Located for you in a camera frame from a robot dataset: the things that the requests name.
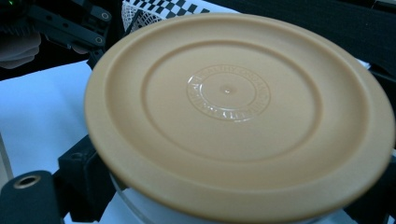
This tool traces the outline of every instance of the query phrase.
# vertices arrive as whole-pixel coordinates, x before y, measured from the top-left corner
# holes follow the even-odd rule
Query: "tan plastic lid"
[[[226,222],[350,203],[380,177],[395,137],[386,95],[352,56],[240,14],[128,35],[94,67],[85,106],[97,151],[127,186]]]

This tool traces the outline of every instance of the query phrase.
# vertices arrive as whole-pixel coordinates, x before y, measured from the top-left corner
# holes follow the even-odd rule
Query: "human hand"
[[[39,52],[39,33],[28,36],[0,34],[0,67],[13,69],[31,62]]]

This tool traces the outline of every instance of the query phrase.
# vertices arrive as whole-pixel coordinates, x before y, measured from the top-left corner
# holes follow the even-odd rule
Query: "round lid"
[[[394,120],[352,56],[294,25],[240,14],[161,21],[94,67],[89,134],[127,186],[228,222],[314,217],[387,166]]]

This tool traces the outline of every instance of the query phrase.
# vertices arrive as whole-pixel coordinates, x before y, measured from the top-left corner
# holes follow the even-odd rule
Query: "circular embossed logo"
[[[194,74],[187,94],[201,112],[216,119],[243,121],[259,115],[269,104],[270,91],[254,72],[220,64]]]

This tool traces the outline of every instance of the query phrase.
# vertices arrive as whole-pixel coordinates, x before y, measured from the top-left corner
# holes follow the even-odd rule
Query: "black and white checkered pattern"
[[[186,2],[185,0],[130,0],[130,4],[169,19],[197,13],[210,12],[209,9]]]

